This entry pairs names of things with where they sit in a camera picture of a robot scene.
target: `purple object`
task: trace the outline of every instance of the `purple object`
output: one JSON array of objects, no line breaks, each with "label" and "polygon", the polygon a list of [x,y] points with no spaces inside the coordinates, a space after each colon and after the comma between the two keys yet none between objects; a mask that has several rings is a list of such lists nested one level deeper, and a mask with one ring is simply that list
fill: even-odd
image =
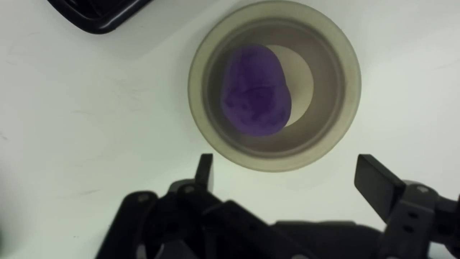
[{"label": "purple object", "polygon": [[223,83],[221,107],[240,132],[273,135],[290,116],[283,67],[266,45],[244,45],[232,54]]}]

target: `black object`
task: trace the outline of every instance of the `black object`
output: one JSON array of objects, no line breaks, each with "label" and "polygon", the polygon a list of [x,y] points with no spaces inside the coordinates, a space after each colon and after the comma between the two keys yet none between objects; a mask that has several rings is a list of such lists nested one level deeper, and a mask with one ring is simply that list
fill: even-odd
[{"label": "black object", "polygon": [[168,245],[198,259],[427,259],[430,241],[460,257],[459,202],[401,181],[371,155],[359,155],[355,185],[387,221],[384,232],[351,221],[269,225],[209,191],[211,163],[213,155],[201,155],[196,176],[161,198],[129,194],[96,259],[157,259]]},{"label": "black object", "polygon": [[89,32],[108,32],[151,0],[49,0],[75,25]]}]

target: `gray cup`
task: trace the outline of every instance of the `gray cup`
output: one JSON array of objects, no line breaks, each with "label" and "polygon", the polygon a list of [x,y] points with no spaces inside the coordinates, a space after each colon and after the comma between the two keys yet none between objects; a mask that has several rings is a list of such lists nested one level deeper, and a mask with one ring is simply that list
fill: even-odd
[{"label": "gray cup", "polygon": [[[293,113],[272,136],[237,132],[220,107],[229,55],[246,44],[265,44],[280,55],[288,50],[285,64],[305,61],[286,64],[298,67],[288,77]],[[324,14],[290,1],[252,4],[221,20],[198,47],[188,80],[190,107],[201,133],[229,159],[260,171],[295,169],[325,155],[349,127],[359,96],[359,66],[345,34]]]}]

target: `white table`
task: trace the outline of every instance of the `white table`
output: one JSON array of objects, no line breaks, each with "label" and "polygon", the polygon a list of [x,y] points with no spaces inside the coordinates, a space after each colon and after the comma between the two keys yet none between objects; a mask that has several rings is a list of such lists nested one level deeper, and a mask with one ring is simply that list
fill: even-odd
[{"label": "white table", "polygon": [[[0,257],[95,257],[121,198],[164,194],[213,148],[187,102],[193,54],[239,0],[155,0],[117,31],[86,34],[45,0],[0,2]],[[262,218],[382,227],[354,188],[357,155],[460,192],[460,1],[302,0],[352,41],[362,102],[345,138],[286,173],[216,153],[214,191]],[[450,257],[437,248],[439,257]]]}]

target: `white surface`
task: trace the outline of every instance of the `white surface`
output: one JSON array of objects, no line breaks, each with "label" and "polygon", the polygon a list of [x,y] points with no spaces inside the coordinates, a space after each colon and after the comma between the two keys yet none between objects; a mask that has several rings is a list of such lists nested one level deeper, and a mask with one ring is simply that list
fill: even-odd
[{"label": "white surface", "polygon": [[[0,257],[94,257],[121,198],[163,194],[213,150],[187,103],[206,31],[237,0],[155,0],[91,35],[43,0],[0,2]],[[303,0],[352,41],[362,103],[339,145],[288,173],[216,153],[216,192],[267,221],[347,218],[381,227],[352,185],[357,153],[460,192],[460,1]]]}]

